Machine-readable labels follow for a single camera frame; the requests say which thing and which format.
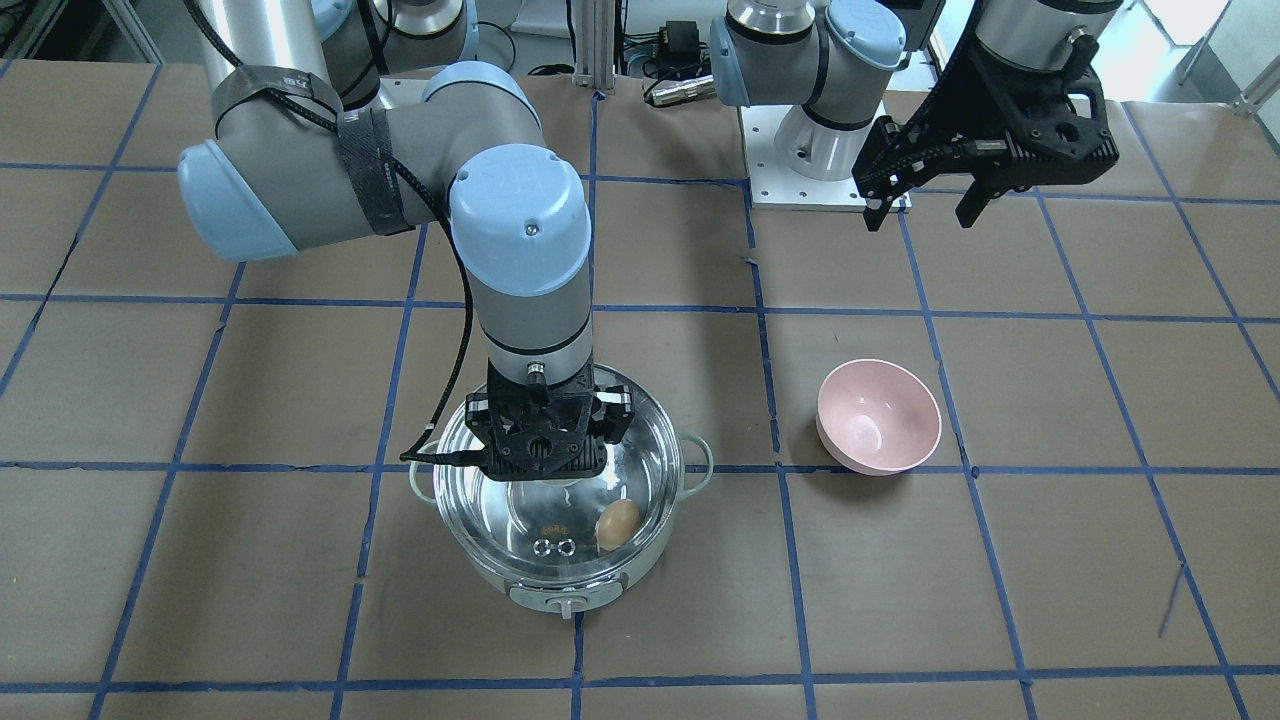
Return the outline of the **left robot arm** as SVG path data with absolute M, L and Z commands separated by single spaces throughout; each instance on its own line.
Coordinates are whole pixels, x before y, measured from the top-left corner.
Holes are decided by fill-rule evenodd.
M 977 1 L 934 87 L 906 120 L 878 111 L 909 59 L 879 1 L 730 1 L 710 27 L 719 100 L 786 106 L 776 147 L 799 174 L 852 181 L 864 223 L 937 176 L 969 176 L 955 214 L 1036 186 L 1097 181 L 1119 161 L 1093 60 L 1116 1 Z

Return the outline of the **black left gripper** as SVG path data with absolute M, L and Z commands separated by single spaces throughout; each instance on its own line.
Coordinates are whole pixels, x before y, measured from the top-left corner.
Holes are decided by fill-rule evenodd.
M 909 120 L 873 120 L 867 127 L 852 165 L 867 201 L 861 215 L 867 229 L 877 232 L 896 199 L 937 176 L 973 179 L 955 208 L 960 227 L 972 228 L 989 202 L 1011 188 L 1007 168 L 1002 168 L 1011 159 L 998 109 L 1004 74 L 1027 70 L 1075 79 L 1098 49 L 1094 40 L 1076 40 L 1068 45 L 1062 69 L 1039 72 L 1007 64 L 977 40 L 965 41 Z

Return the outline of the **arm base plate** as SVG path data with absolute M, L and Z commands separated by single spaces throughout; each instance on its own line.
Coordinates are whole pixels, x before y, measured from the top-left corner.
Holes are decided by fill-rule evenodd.
M 804 109 L 750 106 L 739 109 L 742 150 L 754 204 L 795 211 L 863 213 L 852 167 L 872 129 L 833 129 Z

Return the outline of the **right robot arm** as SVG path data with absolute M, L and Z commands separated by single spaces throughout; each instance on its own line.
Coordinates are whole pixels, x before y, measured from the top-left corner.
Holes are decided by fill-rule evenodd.
M 575 168 L 548 149 L 513 77 L 457 61 L 417 102 L 346 110 L 303 1 L 188 1 L 212 50 L 214 138 L 178 161 L 196 231 L 234 263 L 293 256 L 435 222 L 486 343 L 463 405 L 481 448 L 404 461 L 493 480 L 568 482 L 605 469 L 634 418 L 593 375 L 591 218 Z

